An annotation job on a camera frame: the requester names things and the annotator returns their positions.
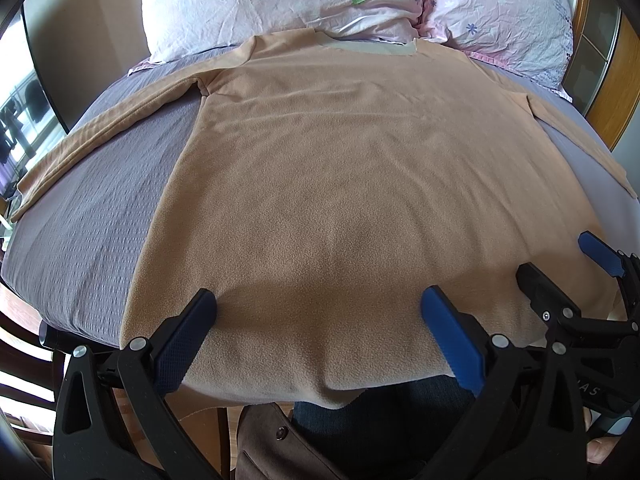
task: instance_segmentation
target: brown button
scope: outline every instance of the brown button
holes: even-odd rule
[[[276,431],[276,440],[284,440],[284,438],[289,434],[289,428],[286,426],[280,426],[278,431]]]

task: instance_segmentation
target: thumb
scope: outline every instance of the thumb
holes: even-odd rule
[[[587,460],[592,464],[601,464],[620,440],[618,436],[595,438],[587,444]]]

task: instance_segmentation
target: floral pillow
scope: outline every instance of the floral pillow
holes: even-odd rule
[[[151,62],[302,27],[334,38],[408,43],[421,13],[422,0],[142,0]]]
[[[418,31],[564,92],[561,82],[574,50],[568,0],[424,0]]]

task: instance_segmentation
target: dark blue jeans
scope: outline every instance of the dark blue jeans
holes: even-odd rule
[[[353,480],[414,478],[474,397],[438,376],[371,388],[340,410],[297,402],[293,424]]]

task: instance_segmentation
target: textured gray bedding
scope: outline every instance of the textured gray bedding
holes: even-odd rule
[[[228,50],[189,56],[121,78],[79,125],[149,83]],[[492,69],[530,88],[599,140],[568,102],[519,76]],[[18,222],[2,277],[51,326],[117,345],[142,243],[199,105],[200,93],[194,89],[110,140],[69,171]],[[574,170],[609,243],[640,253],[638,201],[565,136],[545,123],[542,127]]]

